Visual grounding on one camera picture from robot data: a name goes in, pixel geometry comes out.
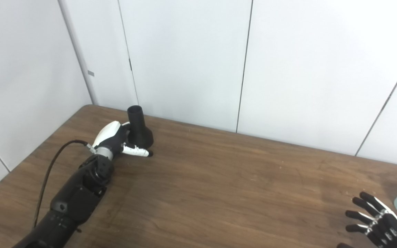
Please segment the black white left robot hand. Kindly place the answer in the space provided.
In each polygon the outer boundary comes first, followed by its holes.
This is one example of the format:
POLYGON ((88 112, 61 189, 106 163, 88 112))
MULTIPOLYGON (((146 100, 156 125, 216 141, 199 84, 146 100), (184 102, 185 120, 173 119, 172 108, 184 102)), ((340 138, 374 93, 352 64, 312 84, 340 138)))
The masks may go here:
POLYGON ((95 155, 107 157, 110 161, 119 154, 152 157, 153 151, 141 148, 128 141, 130 131, 130 122, 122 124, 118 121, 112 121, 98 133, 90 151, 95 155))

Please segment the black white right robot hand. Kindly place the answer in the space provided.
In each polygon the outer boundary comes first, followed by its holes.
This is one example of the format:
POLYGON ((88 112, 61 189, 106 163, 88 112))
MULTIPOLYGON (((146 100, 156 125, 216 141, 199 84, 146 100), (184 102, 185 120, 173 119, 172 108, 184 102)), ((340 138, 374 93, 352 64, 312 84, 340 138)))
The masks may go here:
POLYGON ((359 220, 361 224, 347 225, 345 230, 363 234, 376 248, 397 248, 397 215, 377 197, 366 192, 353 197, 352 203, 366 210, 367 215, 347 210, 346 217, 359 220))

